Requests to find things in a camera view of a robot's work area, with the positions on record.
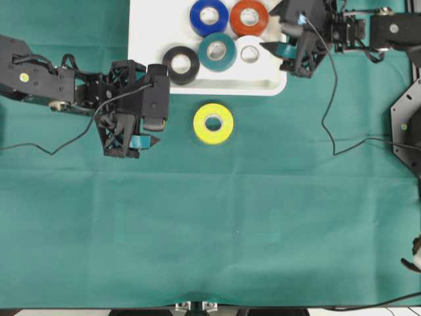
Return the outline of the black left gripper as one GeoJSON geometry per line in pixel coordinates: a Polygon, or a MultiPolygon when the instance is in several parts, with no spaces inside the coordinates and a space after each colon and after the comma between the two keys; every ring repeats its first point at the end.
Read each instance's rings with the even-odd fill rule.
{"type": "Polygon", "coordinates": [[[105,156],[139,157],[160,142],[139,131],[140,94],[122,97],[147,83],[142,80],[146,72],[133,60],[113,62],[106,74],[75,68],[75,78],[82,81],[75,86],[75,113],[94,117],[105,156]]]}

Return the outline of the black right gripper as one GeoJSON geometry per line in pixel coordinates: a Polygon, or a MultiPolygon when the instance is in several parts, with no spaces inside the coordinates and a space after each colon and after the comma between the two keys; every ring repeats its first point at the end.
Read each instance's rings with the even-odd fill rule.
{"type": "MultiPolygon", "coordinates": [[[[331,49],[343,53],[365,48],[362,40],[366,22],[357,18],[363,12],[349,10],[346,4],[339,6],[337,1],[323,2],[328,14],[323,28],[318,29],[308,21],[298,38],[286,35],[286,42],[261,43],[264,49],[282,61],[281,71],[296,77],[311,78],[331,49]]],[[[281,0],[269,15],[285,16],[287,6],[288,0],[281,0]]]]}

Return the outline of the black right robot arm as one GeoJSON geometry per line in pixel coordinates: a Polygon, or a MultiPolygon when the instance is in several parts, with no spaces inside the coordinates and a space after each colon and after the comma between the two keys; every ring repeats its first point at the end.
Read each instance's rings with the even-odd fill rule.
{"type": "Polygon", "coordinates": [[[291,75],[312,77],[331,50],[361,52],[380,63],[392,49],[420,67],[420,13],[396,13],[389,7],[348,11],[337,1],[281,1],[269,15],[279,18],[287,40],[261,45],[291,75]]]}

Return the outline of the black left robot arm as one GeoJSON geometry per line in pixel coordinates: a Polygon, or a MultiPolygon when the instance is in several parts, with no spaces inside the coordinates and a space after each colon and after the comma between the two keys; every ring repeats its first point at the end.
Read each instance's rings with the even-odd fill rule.
{"type": "Polygon", "coordinates": [[[114,61],[108,72],[81,70],[71,54],[55,66],[25,41],[1,36],[1,95],[89,117],[103,154],[139,158],[168,120],[170,80],[162,64],[114,61]]]}

